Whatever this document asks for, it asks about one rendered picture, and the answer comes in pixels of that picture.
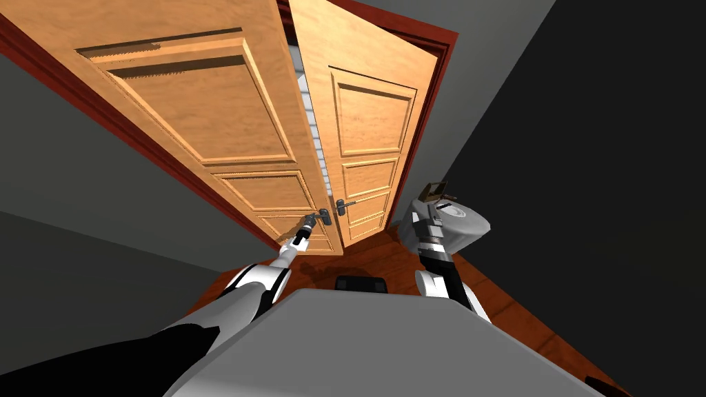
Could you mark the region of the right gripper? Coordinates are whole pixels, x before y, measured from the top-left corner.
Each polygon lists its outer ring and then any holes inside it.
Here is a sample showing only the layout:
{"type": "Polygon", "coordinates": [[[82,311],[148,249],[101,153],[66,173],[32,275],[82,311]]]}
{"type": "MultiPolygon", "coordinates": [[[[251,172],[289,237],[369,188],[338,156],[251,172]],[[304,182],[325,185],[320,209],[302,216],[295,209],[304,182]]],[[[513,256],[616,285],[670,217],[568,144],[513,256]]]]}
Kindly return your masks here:
{"type": "Polygon", "coordinates": [[[428,183],[418,196],[418,200],[422,203],[439,202],[443,199],[455,201],[457,198],[445,193],[447,181],[436,183],[428,183]]]}

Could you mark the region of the narrow wooden door leaf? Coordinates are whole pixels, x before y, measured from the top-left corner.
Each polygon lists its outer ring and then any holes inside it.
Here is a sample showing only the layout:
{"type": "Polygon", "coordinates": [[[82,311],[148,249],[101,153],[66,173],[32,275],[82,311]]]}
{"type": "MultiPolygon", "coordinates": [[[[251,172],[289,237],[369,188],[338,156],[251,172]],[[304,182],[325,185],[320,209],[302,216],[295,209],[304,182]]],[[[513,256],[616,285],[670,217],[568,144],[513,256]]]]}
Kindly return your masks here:
{"type": "Polygon", "coordinates": [[[344,246],[391,214],[436,58],[329,0],[289,0],[344,246]]]}

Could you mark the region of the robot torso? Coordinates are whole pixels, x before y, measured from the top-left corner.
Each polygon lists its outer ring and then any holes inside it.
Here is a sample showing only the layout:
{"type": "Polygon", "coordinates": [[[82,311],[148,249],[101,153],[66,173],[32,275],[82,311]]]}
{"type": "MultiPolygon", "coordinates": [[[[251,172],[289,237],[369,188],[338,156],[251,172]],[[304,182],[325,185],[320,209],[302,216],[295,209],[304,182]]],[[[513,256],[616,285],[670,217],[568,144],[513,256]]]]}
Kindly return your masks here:
{"type": "Polygon", "coordinates": [[[164,397],[603,397],[444,297],[300,289],[164,397]]]}

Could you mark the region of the wide wooden door leaf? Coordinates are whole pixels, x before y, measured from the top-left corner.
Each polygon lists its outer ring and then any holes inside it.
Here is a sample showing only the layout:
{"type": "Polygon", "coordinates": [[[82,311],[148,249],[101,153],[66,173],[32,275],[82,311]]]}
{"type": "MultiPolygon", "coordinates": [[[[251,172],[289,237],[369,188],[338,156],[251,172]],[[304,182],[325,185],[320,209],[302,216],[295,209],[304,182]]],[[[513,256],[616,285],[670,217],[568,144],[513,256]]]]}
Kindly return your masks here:
{"type": "Polygon", "coordinates": [[[276,0],[0,0],[276,244],[330,210],[276,0]]]}

